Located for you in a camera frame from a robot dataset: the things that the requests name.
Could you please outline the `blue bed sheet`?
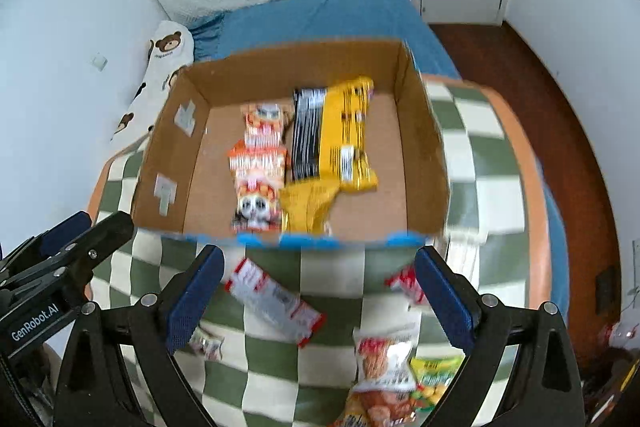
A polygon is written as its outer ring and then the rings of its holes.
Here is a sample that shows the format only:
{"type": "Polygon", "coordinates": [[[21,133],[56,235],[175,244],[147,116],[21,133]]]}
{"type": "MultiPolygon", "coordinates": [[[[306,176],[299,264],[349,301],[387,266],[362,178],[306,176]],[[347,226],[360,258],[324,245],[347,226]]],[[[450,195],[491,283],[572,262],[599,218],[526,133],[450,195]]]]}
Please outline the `blue bed sheet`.
{"type": "Polygon", "coordinates": [[[194,171],[184,229],[188,233],[229,237],[235,205],[226,150],[242,135],[240,107],[245,102],[284,100],[298,86],[324,86],[318,65],[330,65],[337,81],[371,77],[375,95],[367,124],[367,151],[378,188],[338,195],[331,213],[339,239],[371,242],[408,230],[405,170],[392,84],[397,48],[406,44],[419,72],[457,79],[459,74],[434,32],[409,0],[276,0],[232,12],[219,12],[191,29],[194,64],[210,72],[213,61],[236,52],[275,48],[282,65],[260,65],[254,80],[235,80],[217,88],[217,116],[205,139],[212,158],[201,157],[194,171]]]}

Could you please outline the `white oat cookie packet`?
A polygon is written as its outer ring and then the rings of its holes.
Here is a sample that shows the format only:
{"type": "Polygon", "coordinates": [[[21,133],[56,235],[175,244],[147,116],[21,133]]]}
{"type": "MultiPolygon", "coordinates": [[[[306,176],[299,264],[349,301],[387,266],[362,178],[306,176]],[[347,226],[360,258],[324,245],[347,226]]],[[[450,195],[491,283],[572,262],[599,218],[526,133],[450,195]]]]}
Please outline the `white oat cookie packet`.
{"type": "Polygon", "coordinates": [[[416,379],[410,369],[411,353],[418,343],[419,327],[407,324],[386,331],[355,329],[356,392],[410,392],[416,379]]]}

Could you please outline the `yellow noodle packet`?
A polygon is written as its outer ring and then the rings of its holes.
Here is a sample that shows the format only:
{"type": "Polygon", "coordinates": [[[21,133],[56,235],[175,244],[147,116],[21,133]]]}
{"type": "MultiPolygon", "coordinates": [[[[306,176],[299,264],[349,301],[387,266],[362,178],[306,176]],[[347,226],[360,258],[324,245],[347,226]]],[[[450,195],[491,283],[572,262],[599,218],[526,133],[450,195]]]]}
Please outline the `yellow noodle packet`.
{"type": "Polygon", "coordinates": [[[367,117],[374,82],[368,77],[326,90],[322,105],[318,168],[321,179],[337,181],[343,191],[378,187],[366,152],[367,117]]]}

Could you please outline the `green fruit candy packet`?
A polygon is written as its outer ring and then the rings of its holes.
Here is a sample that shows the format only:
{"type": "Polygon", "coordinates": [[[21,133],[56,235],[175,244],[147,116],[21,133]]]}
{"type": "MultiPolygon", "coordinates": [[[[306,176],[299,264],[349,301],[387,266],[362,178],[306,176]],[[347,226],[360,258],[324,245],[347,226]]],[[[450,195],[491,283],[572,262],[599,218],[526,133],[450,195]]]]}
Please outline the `green fruit candy packet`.
{"type": "Polygon", "coordinates": [[[456,377],[463,357],[410,360],[410,369],[416,380],[411,402],[417,412],[431,412],[456,377]]]}

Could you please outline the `black noodle packet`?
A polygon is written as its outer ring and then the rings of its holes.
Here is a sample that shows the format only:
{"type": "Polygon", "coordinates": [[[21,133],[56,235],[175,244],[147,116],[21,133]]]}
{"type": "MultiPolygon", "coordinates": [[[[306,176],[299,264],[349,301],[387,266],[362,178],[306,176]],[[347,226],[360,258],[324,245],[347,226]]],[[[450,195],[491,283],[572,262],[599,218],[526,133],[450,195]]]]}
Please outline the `black noodle packet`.
{"type": "Polygon", "coordinates": [[[297,89],[293,101],[292,176],[302,181],[320,176],[320,140],[326,88],[297,89]]]}

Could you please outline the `brown snack packet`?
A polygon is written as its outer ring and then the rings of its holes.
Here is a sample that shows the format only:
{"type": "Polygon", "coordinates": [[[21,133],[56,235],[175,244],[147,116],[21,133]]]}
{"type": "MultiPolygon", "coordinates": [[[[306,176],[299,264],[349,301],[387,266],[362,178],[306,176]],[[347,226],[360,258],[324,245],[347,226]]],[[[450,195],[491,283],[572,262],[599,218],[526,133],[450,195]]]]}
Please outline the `brown snack packet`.
{"type": "Polygon", "coordinates": [[[393,427],[415,419],[416,410],[409,392],[352,387],[342,413],[330,427],[393,427]]]}

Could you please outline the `red white long snack packet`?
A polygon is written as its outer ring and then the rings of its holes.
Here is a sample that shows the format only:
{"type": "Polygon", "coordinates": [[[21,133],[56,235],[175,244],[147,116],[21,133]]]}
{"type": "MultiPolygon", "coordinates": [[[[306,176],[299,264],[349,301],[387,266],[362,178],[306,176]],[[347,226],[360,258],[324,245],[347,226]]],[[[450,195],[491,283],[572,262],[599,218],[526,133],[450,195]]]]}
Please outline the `red white long snack packet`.
{"type": "Polygon", "coordinates": [[[323,313],[273,280],[250,258],[243,258],[234,268],[224,289],[298,347],[306,346],[326,323],[323,313]]]}

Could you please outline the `bear print pillow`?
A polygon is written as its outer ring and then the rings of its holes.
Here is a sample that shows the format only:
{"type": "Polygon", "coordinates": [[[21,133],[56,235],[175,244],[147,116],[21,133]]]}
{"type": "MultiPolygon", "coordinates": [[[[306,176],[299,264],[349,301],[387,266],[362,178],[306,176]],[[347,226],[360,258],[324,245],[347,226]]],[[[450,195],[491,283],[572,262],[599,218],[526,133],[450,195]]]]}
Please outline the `bear print pillow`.
{"type": "Polygon", "coordinates": [[[180,70],[193,60],[194,41],[189,29],[162,20],[150,42],[148,66],[140,86],[112,135],[114,150],[121,150],[153,129],[180,70]]]}

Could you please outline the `orange sunflower seed bag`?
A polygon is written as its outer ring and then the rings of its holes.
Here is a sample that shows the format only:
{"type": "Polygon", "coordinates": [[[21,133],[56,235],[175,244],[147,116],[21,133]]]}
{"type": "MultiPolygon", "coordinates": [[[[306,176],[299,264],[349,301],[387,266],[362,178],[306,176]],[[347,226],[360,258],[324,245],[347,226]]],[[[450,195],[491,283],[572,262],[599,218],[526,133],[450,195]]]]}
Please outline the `orange sunflower seed bag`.
{"type": "Polygon", "coordinates": [[[291,104],[255,103],[241,108],[244,143],[247,147],[272,147],[284,143],[285,132],[294,119],[291,104]]]}

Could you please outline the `pale green snack packet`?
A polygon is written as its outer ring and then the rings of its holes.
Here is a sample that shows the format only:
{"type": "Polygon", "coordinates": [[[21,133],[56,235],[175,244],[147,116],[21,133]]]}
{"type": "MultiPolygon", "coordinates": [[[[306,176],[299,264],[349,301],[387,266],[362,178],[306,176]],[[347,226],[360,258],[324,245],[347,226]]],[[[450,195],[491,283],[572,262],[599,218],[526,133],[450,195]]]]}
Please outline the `pale green snack packet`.
{"type": "Polygon", "coordinates": [[[207,332],[198,326],[188,342],[189,347],[206,361],[221,361],[224,337],[207,332]]]}

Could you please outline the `yellow hotpot seasoning packet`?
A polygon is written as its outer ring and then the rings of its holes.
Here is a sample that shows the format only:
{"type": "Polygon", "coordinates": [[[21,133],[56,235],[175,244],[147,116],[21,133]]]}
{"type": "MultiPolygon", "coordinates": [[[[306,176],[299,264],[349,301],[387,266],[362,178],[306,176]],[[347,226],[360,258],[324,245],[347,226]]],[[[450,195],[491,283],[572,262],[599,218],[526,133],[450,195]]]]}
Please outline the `yellow hotpot seasoning packet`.
{"type": "Polygon", "coordinates": [[[331,179],[307,179],[283,187],[279,193],[282,231],[326,235],[329,213],[340,191],[340,182],[331,179]]]}

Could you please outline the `green white checkered blanket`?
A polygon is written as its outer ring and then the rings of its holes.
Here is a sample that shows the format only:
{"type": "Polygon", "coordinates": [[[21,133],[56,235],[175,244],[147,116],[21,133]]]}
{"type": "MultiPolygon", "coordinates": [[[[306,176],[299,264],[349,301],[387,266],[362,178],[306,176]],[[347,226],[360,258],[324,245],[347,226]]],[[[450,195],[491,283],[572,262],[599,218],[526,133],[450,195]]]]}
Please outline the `green white checkered blanket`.
{"type": "Polygon", "coordinates": [[[304,347],[218,288],[203,326],[222,357],[177,353],[186,379],[223,426],[326,426],[342,413],[357,375],[352,333],[410,326],[421,357],[451,355],[434,313],[386,280],[436,242],[454,271],[516,307],[551,294],[548,211],[535,158],[518,120],[495,93],[411,72],[375,77],[366,147],[373,190],[337,194],[318,234],[237,232],[228,153],[240,109],[288,102],[299,75],[187,72],[170,121],[118,140],[99,187],[99,219],[122,210],[134,237],[96,269],[103,308],[156,293],[201,246],[221,247],[228,269],[253,260],[326,321],[304,347]]]}

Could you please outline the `orange panda snack bag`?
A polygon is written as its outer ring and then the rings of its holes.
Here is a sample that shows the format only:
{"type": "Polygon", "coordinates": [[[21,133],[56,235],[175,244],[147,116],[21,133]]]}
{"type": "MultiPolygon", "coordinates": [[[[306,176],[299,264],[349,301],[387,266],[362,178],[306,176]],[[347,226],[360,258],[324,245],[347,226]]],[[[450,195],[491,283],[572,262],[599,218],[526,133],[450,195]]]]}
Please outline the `orange panda snack bag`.
{"type": "Polygon", "coordinates": [[[284,146],[249,147],[243,140],[229,150],[236,196],[231,226],[236,233],[280,230],[279,193],[285,186],[286,156],[284,146]]]}

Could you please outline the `small red sauce packet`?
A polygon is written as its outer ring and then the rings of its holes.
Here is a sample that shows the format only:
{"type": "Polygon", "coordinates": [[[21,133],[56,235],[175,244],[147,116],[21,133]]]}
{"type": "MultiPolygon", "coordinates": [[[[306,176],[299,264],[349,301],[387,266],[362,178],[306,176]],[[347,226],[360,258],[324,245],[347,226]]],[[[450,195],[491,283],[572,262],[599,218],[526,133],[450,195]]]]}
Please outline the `small red sauce packet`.
{"type": "Polygon", "coordinates": [[[384,284],[392,291],[401,291],[413,305],[428,305],[426,295],[416,277],[414,265],[406,265],[399,272],[387,277],[384,284]]]}

